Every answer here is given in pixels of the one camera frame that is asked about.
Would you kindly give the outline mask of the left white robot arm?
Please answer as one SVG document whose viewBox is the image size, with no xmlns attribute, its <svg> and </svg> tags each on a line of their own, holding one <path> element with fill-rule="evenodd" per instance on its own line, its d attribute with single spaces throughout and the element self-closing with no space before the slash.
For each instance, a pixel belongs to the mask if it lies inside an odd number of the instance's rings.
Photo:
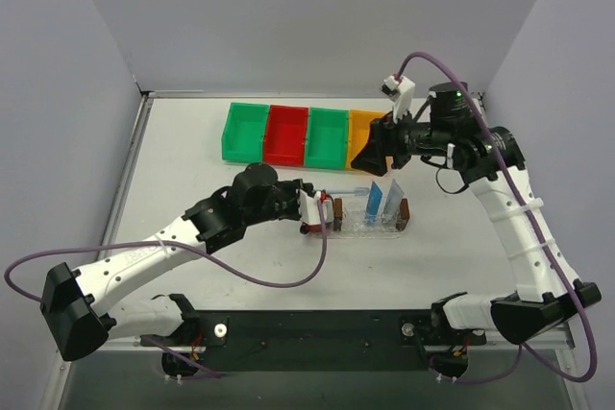
<svg viewBox="0 0 615 410">
<path fill-rule="evenodd" d="M 185 344 L 197 321 L 185 297 L 124 300 L 148 282 L 241 240 L 247 228 L 276 220 L 323 230 L 331 216 L 328 197 L 302 180 L 281 181 L 276 170 L 253 163 L 144 241 L 113 245 L 113 255 L 47 273 L 41 313 L 66 361 L 84 358 L 109 339 L 154 334 Z"/>
</svg>

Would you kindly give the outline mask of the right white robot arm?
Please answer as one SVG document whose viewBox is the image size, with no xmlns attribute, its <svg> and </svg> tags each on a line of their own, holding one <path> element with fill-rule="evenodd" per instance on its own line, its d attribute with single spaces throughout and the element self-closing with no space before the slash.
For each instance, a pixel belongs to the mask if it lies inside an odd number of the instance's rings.
<svg viewBox="0 0 615 410">
<path fill-rule="evenodd" d="M 529 172 L 510 131 L 488 129 L 480 111 L 467 104 L 467 85 L 436 84 L 427 102 L 430 119 L 419 122 L 409 104 L 415 84 L 388 77 L 381 86 L 391 112 L 370 124 L 368 140 L 353 168 L 376 176 L 403 168 L 414 156 L 458 172 L 484 207 L 515 280 L 508 296 L 450 296 L 433 304 L 436 319 L 450 330 L 496 330 L 520 345 L 601 301 L 594 282 L 584 282 L 568 264 L 550 232 L 529 184 Z"/>
</svg>

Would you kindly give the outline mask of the white toothbrush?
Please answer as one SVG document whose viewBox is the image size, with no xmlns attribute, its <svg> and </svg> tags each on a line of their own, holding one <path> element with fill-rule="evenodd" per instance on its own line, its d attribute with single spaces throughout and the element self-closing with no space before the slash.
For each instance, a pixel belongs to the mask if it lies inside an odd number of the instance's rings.
<svg viewBox="0 0 615 410">
<path fill-rule="evenodd" d="M 350 195 L 350 196 L 355 196 L 355 197 L 365 197 L 369 195 L 370 188 L 366 186 L 359 186 L 359 187 L 354 187 L 354 188 L 341 188 L 341 189 L 327 188 L 326 192 L 328 195 L 331 195 L 331 196 Z"/>
</svg>

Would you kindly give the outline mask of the blue toothbrush case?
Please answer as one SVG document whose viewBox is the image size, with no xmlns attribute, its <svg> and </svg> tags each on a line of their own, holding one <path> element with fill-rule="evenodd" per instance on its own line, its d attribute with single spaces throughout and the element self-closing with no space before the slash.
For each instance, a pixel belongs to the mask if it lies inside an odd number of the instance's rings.
<svg viewBox="0 0 615 410">
<path fill-rule="evenodd" d="M 382 200 L 381 188 L 375 181 L 371 182 L 363 222 L 366 225 L 376 223 Z"/>
</svg>

